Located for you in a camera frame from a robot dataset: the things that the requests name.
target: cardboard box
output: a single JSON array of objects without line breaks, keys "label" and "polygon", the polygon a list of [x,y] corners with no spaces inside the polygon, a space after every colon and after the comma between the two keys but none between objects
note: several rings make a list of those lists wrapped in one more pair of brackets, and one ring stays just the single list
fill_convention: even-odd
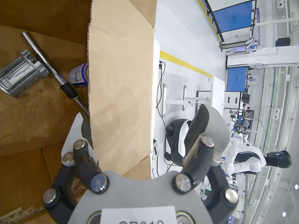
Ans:
[{"label": "cardboard box", "polygon": [[150,153],[153,45],[152,25],[129,0],[93,0],[89,109],[103,171],[123,175]]}]

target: computer screen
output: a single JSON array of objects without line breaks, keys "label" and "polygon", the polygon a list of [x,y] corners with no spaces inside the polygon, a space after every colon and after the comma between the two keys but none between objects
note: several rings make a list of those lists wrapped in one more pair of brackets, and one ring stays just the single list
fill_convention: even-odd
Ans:
[{"label": "computer screen", "polygon": [[242,92],[241,101],[249,104],[250,94]]}]

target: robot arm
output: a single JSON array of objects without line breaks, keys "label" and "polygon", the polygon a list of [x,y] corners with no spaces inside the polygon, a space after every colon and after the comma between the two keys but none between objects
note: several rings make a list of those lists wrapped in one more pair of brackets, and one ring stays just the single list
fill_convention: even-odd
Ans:
[{"label": "robot arm", "polygon": [[221,165],[223,171],[228,175],[232,175],[233,173],[235,173],[234,161],[239,152],[239,148],[243,143],[243,135],[240,133],[235,133],[230,142],[231,146],[228,148],[228,152]]},{"label": "robot arm", "polygon": [[[64,165],[43,195],[44,207],[58,224],[99,223],[104,209],[135,208],[137,211],[157,204],[174,207],[177,212],[173,212],[173,217],[178,223],[221,224],[236,208],[238,195],[229,187],[219,166],[221,157],[217,154],[222,153],[221,146],[227,147],[229,131],[216,109],[200,106],[184,141],[189,157],[184,161],[182,171],[167,172],[151,180],[131,180],[111,171],[103,172],[97,158],[94,158],[92,144],[83,132],[83,116],[78,115],[77,121],[79,118],[82,129],[77,130],[81,132],[73,141],[66,141],[62,152]],[[78,203],[70,189],[75,175],[88,189]],[[212,191],[202,202],[194,188],[205,175]]]},{"label": "robot arm", "polygon": [[244,143],[249,143],[249,141],[248,141],[248,134],[246,134],[246,135],[243,136],[243,142]]}]

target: white floor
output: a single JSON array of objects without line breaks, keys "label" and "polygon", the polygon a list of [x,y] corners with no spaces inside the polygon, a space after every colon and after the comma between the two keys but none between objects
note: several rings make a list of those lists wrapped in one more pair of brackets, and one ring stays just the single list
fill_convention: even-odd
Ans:
[{"label": "white floor", "polygon": [[[225,55],[221,53],[219,42],[196,0],[158,0],[155,38],[162,51],[225,80]],[[182,99],[184,85],[187,86],[187,96],[196,96],[196,91],[211,90],[212,79],[209,77],[161,60],[166,65],[162,84],[167,84],[167,98]],[[166,105],[164,122],[167,126],[175,119],[193,119],[194,115],[194,106],[186,106],[186,110],[182,111],[181,105],[169,104]],[[157,140],[160,155],[158,172],[157,161],[152,161],[152,178],[163,175],[169,167],[168,164],[172,163],[164,162],[165,128],[158,111],[154,139]],[[180,172],[181,167],[171,166],[169,170]]]}]

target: metal bolt head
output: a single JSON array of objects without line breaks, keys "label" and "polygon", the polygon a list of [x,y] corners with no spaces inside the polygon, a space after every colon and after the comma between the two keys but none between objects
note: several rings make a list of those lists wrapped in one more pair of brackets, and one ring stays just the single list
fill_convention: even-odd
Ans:
[{"label": "metal bolt head", "polygon": [[202,137],[201,141],[207,147],[214,147],[214,142],[210,137]]},{"label": "metal bolt head", "polygon": [[79,139],[74,143],[73,146],[74,146],[75,150],[79,150],[79,149],[83,148],[84,145],[85,145],[85,141],[83,139]]},{"label": "metal bolt head", "polygon": [[195,224],[192,217],[184,211],[176,213],[176,221],[178,224]]},{"label": "metal bolt head", "polygon": [[88,218],[86,224],[99,224],[100,221],[101,221],[101,214],[102,214],[102,212],[101,212],[100,210],[94,212],[94,213]]},{"label": "metal bolt head", "polygon": [[214,152],[213,159],[212,159],[213,160],[213,164],[214,165],[218,165],[221,162],[221,159],[222,159],[222,157],[219,156],[218,153]]},{"label": "metal bolt head", "polygon": [[45,191],[43,195],[43,202],[44,203],[51,203],[55,200],[57,192],[54,188],[49,188]]},{"label": "metal bolt head", "polygon": [[91,181],[91,189],[94,192],[104,191],[107,187],[107,177],[104,174],[97,174],[93,177]]},{"label": "metal bolt head", "polygon": [[225,198],[230,203],[238,202],[238,194],[232,188],[228,188],[225,190]]},{"label": "metal bolt head", "polygon": [[181,192],[187,192],[191,189],[191,181],[185,174],[178,174],[175,177],[175,186]]},{"label": "metal bolt head", "polygon": [[62,157],[62,160],[65,163],[71,162],[73,159],[74,159],[74,155],[72,151],[65,153],[64,156]]}]

